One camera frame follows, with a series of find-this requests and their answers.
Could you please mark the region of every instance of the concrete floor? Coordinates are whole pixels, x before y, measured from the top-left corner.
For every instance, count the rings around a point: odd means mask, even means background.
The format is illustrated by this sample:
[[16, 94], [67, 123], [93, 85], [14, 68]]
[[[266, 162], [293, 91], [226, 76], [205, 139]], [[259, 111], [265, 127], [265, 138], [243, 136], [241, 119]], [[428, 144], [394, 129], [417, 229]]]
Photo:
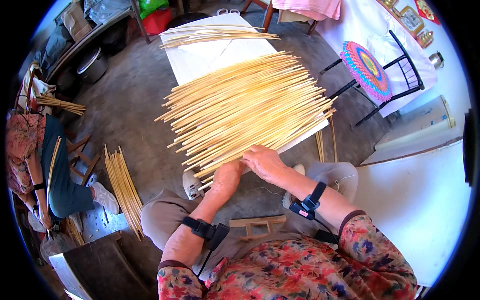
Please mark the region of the concrete floor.
[[[241, 10], [243, 5], [244, 3], [208, 4], [204, 6], [203, 12], [215, 15], [219, 8]], [[264, 10], [255, 4], [250, 6], [244, 16], [253, 26], [261, 26], [263, 17]], [[277, 24], [277, 18], [278, 14], [275, 14], [269, 32], [280, 35], [281, 40], [270, 42], [279, 51], [293, 51], [295, 55], [301, 56], [301, 63], [313, 76], [318, 76], [322, 69], [339, 58], [316, 32], [307, 36], [308, 24]], [[144, 39], [138, 38], [110, 59], [105, 75], [95, 84], [84, 86], [74, 100], [75, 103], [86, 105], [87, 111], [68, 127], [78, 133], [77, 139], [87, 134], [92, 135], [85, 149], [91, 157], [103, 153], [104, 144], [107, 144], [109, 151], [122, 147], [133, 182], [144, 204], [163, 189], [170, 189], [186, 198], [181, 181], [184, 156], [167, 149], [175, 134], [170, 126], [153, 122], [166, 112], [161, 107], [163, 97], [177, 86], [167, 55], [158, 47], [161, 40], [157, 36], [153, 40], [152, 44], [147, 45]], [[340, 64], [319, 78], [319, 85], [327, 89], [326, 95], [329, 96], [351, 80], [346, 67]], [[395, 117], [383, 119], [376, 114], [361, 127], [352, 130], [351, 125], [374, 109], [369, 101], [354, 90], [342, 94], [334, 107], [337, 109], [334, 121], [338, 159], [358, 165], [374, 152], [374, 145], [388, 131]], [[323, 132], [325, 159], [333, 162], [330, 128], [325, 128]], [[315, 137], [286, 151], [281, 158], [288, 166], [302, 163], [308, 168], [312, 162], [318, 161]], [[94, 173], [98, 181], [112, 190], [103, 155]], [[237, 192], [218, 212], [215, 222], [228, 224], [232, 218], [284, 214], [281, 202], [283, 194], [284, 191], [250, 172], [242, 177]], [[108, 220], [109, 223], [106, 223], [101, 207], [87, 212], [84, 219], [85, 241], [98, 239], [116, 230], [124, 230], [127, 236], [130, 232], [132, 238], [125, 243], [129, 247], [124, 250], [128, 256], [138, 259], [138, 264], [145, 271], [144, 276], [155, 276], [161, 252], [149, 239], [142, 242], [135, 240], [123, 215], [108, 214]]]

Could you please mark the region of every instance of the pink cloth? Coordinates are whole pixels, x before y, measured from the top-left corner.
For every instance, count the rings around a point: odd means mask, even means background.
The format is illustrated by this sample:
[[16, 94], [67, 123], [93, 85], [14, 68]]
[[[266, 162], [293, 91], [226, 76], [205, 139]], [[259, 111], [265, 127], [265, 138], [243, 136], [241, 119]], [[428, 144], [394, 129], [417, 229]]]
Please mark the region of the pink cloth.
[[272, 0], [273, 7], [302, 14], [317, 21], [340, 19], [341, 0]]

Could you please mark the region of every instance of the black metal chair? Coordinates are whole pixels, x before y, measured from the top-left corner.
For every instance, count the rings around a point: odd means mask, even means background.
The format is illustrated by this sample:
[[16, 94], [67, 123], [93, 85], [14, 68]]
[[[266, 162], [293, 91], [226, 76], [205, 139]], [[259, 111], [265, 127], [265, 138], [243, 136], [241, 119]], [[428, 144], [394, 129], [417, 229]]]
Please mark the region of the black metal chair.
[[[403, 73], [403, 76], [405, 77], [405, 80], [407, 81], [407, 86], [408, 86], [408, 90], [405, 91], [405, 92], [402, 92], [400, 94], [397, 94], [397, 95], [394, 95], [390, 100], [388, 100], [387, 102], [384, 102], [382, 103], [380, 106], [377, 106], [367, 95], [365, 95], [364, 93], [362, 93], [362, 91], [360, 91], [358, 88], [360, 87], [360, 84], [357, 85], [357, 86], [354, 86], [357, 84], [357, 81], [356, 80], [352, 80], [349, 84], [345, 85], [344, 87], [342, 87], [338, 92], [336, 92], [335, 94], [333, 94], [332, 96], [330, 96], [331, 99], [333, 99], [334, 97], [336, 96], [339, 96], [341, 95], [342, 93], [344, 93], [345, 91], [347, 91], [348, 89], [350, 89], [351, 87], [353, 87], [356, 91], [358, 91], [362, 96], [364, 96], [365, 98], [367, 98], [373, 105], [376, 106], [376, 109], [374, 109], [371, 113], [368, 114], [368, 116], [366, 116], [365, 118], [363, 118], [360, 122], [358, 122], [355, 126], [360, 126], [362, 125], [366, 120], [370, 119], [371, 117], [373, 117], [374, 114], [376, 114], [379, 110], [381, 110], [382, 108], [385, 107], [385, 105], [387, 105], [388, 103], [394, 101], [394, 100], [397, 100], [401, 97], [404, 97], [406, 95], [410, 95], [412, 93], [415, 93], [419, 90], [424, 90], [425, 89], [425, 86], [423, 85], [423, 81], [421, 80], [420, 78], [420, 75], [419, 75], [419, 72], [417, 70], [417, 68], [415, 67], [415, 65], [413, 64], [412, 62], [412, 59], [410, 58], [410, 55], [408, 55], [407, 51], [405, 50], [405, 48], [403, 47], [402, 43], [400, 43], [400, 41], [398, 40], [398, 38], [396, 37], [396, 35], [390, 30], [390, 34], [392, 35], [393, 39], [396, 41], [396, 43], [398, 44], [398, 46], [400, 47], [400, 49], [402, 50], [403, 52], [403, 55], [400, 56], [399, 58], [397, 58], [396, 60], [392, 61], [391, 63], [387, 64], [386, 66], [384, 66], [384, 70], [387, 69], [387, 68], [390, 68], [391, 66], [393, 66], [394, 64], [398, 63], [398, 65], [400, 66], [400, 69], [402, 70], [402, 73]], [[405, 64], [401, 64], [400, 62], [403, 61], [403, 60], [407, 60], [405, 62]], [[339, 59], [337, 60], [336, 62], [332, 63], [331, 65], [329, 65], [328, 67], [326, 67], [323, 71], [320, 72], [320, 75], [323, 75], [325, 74], [325, 72], [327, 72], [329, 69], [335, 67], [336, 65], [338, 65], [339, 63], [342, 62], [342, 59]]]

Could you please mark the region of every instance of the beige trousers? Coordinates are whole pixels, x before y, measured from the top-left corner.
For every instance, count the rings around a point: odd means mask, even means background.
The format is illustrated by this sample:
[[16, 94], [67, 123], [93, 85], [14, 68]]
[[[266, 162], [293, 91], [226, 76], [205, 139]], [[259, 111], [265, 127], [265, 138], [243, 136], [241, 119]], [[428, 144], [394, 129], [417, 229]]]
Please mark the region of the beige trousers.
[[[334, 188], [346, 196], [352, 202], [358, 185], [357, 169], [350, 163], [315, 163], [306, 174], [315, 181], [322, 181], [328, 186]], [[148, 236], [156, 247], [164, 250], [170, 236], [181, 225], [183, 218], [188, 216], [198, 206], [197, 202], [180, 198], [174, 192], [163, 190], [157, 197], [147, 203], [142, 210], [142, 228], [144, 234]], [[290, 210], [284, 209], [287, 221], [281, 230], [268, 235], [267, 237], [254, 240], [243, 241], [233, 234], [220, 243], [219, 247], [213, 251], [208, 260], [200, 279], [205, 280], [208, 274], [220, 263], [224, 257], [230, 259], [239, 259], [248, 251], [257, 245], [273, 240], [301, 240], [302, 235], [315, 236], [319, 229], [324, 228], [317, 222], [309, 221]], [[204, 263], [209, 250], [204, 244], [202, 254], [197, 259], [192, 269], [198, 273]]]

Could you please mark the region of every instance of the green bag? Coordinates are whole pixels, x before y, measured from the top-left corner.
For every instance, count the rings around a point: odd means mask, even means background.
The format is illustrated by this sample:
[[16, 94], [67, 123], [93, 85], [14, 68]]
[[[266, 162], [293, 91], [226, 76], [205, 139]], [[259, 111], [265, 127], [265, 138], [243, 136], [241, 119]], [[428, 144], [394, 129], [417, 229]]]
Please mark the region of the green bag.
[[168, 0], [138, 0], [140, 6], [140, 18], [143, 20], [159, 7], [168, 7]]

